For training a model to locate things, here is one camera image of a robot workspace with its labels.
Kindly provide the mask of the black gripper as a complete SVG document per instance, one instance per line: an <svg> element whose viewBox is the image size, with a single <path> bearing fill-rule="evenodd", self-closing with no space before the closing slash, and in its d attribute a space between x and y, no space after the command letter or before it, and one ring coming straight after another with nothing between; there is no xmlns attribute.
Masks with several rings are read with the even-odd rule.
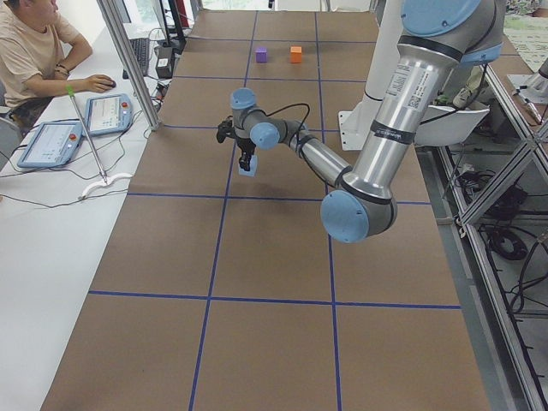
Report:
<svg viewBox="0 0 548 411"><path fill-rule="evenodd" d="M238 160L239 169L241 171L250 171L252 155L255 153L256 145L251 139L247 138L237 138L236 144L241 150L241 156Z"/></svg>

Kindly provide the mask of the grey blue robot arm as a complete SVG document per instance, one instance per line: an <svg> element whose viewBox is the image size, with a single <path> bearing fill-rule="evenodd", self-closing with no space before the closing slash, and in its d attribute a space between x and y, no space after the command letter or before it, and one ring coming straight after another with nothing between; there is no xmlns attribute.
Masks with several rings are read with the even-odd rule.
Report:
<svg viewBox="0 0 548 411"><path fill-rule="evenodd" d="M320 215L329 235L343 243L380 234L396 221L390 185L427 106L457 66L490 63L502 49L504 1L404 1L395 10L381 1L378 6L381 23L402 24L399 60L354 165L311 135L303 122L267 116L251 89L230 95L230 134L241 148L243 169L249 168L255 148L291 148L334 188L323 199Z"/></svg>

